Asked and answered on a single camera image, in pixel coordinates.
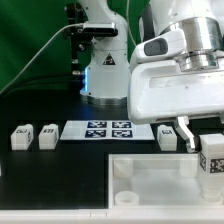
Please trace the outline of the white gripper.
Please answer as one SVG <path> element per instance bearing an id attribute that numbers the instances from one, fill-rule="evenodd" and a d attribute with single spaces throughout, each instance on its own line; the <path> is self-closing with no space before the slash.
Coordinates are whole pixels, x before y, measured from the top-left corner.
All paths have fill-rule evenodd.
<path id="1" fill-rule="evenodd" d="M 138 65 L 132 72 L 128 116 L 134 124 L 175 120 L 174 127 L 189 153 L 198 151 L 198 139 L 189 119 L 224 112 L 224 70 L 181 72 L 174 60 Z"/>

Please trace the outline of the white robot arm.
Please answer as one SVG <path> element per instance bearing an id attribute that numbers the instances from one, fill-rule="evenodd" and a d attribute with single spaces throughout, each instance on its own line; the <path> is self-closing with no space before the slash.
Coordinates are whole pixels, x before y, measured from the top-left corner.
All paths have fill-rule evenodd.
<path id="1" fill-rule="evenodd" d="M 94 36 L 81 90 L 96 104 L 125 102 L 135 124 L 173 121 L 189 152 L 191 119 L 224 114 L 224 0 L 150 0 L 141 43 L 127 56 L 127 22 L 107 0 L 80 0 Z"/>

